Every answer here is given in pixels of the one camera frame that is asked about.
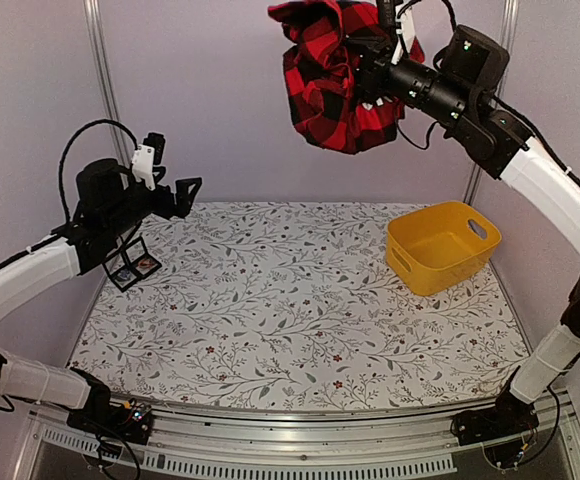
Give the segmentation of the red black plaid shirt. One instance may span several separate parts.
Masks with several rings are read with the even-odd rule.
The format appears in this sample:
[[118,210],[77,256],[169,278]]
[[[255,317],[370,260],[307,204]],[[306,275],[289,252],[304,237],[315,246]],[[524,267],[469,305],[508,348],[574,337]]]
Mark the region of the red black plaid shirt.
[[293,46],[282,65],[291,122],[307,143],[354,155],[392,142],[405,105],[368,107],[356,93],[361,53],[351,40],[388,35],[377,7],[363,1],[288,1],[267,8]]

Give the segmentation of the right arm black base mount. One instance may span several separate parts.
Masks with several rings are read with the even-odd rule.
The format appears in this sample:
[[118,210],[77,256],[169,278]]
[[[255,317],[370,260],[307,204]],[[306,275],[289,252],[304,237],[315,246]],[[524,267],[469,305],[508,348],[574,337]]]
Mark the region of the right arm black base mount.
[[454,415],[450,432],[465,446],[530,432],[538,426],[534,404],[517,399],[506,384],[493,406]]

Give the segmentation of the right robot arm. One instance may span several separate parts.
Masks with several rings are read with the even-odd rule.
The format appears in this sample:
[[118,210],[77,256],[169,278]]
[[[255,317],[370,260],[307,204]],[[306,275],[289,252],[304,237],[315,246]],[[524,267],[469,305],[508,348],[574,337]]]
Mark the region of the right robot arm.
[[[434,70],[378,36],[345,43],[360,56],[355,79],[363,100],[397,99],[434,119],[483,171],[536,207],[580,256],[580,181],[529,120],[495,97],[509,62],[502,46],[459,25]],[[532,403],[579,357],[580,277],[559,325],[512,374],[488,412],[491,432],[507,436],[522,424]]]

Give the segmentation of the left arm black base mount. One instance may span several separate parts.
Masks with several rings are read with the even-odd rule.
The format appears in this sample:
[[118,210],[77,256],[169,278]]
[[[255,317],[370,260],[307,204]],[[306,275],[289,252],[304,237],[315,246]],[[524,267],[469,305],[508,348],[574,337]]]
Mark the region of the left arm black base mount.
[[69,427],[133,444],[148,444],[154,424],[151,405],[134,398],[114,405],[107,385],[83,370],[72,368],[72,371],[86,380],[90,393],[83,408],[69,411],[66,421]]

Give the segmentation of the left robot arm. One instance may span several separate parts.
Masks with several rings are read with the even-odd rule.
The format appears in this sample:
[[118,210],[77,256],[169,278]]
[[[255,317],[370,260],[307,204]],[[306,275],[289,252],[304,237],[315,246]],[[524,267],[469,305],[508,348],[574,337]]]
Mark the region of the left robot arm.
[[[160,264],[149,253],[132,260],[129,249],[140,243],[143,220],[186,218],[202,180],[179,179],[162,184],[166,168],[163,135],[150,132],[133,142],[131,163],[114,158],[87,164],[76,176],[77,205],[62,207],[64,222],[36,244],[0,263],[0,322],[55,285],[107,267],[116,258],[121,267],[106,272],[121,291],[155,272]],[[118,412],[109,405],[109,388],[77,370],[49,366],[0,349],[0,396],[52,403],[78,410],[98,434],[118,426]]]

